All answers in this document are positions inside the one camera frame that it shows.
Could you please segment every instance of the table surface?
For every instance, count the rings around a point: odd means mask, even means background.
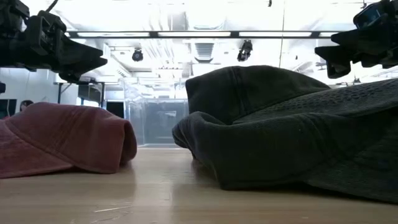
[[[290,186],[220,190],[187,150],[140,150],[112,175],[0,180],[1,224],[398,223],[398,206]]]

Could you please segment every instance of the metal frame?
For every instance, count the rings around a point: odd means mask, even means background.
[[[68,31],[71,39],[330,39],[343,30]]]
[[[71,85],[76,85],[73,83],[56,83],[58,84],[58,104],[61,103],[61,96],[62,93],[65,92]],[[65,87],[64,89],[62,89],[63,84],[68,84],[67,87]],[[87,83],[87,84],[78,84],[78,85],[89,85],[89,84],[101,84],[101,103],[100,103],[100,107],[103,108],[104,107],[104,100],[105,100],[105,82],[96,82],[96,83]]]

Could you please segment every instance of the fluorescent light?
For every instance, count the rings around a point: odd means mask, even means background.
[[[337,32],[321,32],[320,37],[331,37],[333,34],[338,34]]]
[[[240,37],[309,37],[311,32],[240,32]]]
[[[225,31],[187,31],[187,32],[159,32],[159,37],[229,37],[231,32]]]
[[[78,32],[80,37],[149,37],[148,32]]]

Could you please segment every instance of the wall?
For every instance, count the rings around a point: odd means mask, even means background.
[[[56,103],[58,85],[54,85],[56,74],[48,70],[30,72],[22,68],[0,68],[0,82],[6,84],[6,92],[0,99],[16,99],[17,110],[23,100]],[[62,95],[63,104],[76,104],[77,88],[72,86]]]

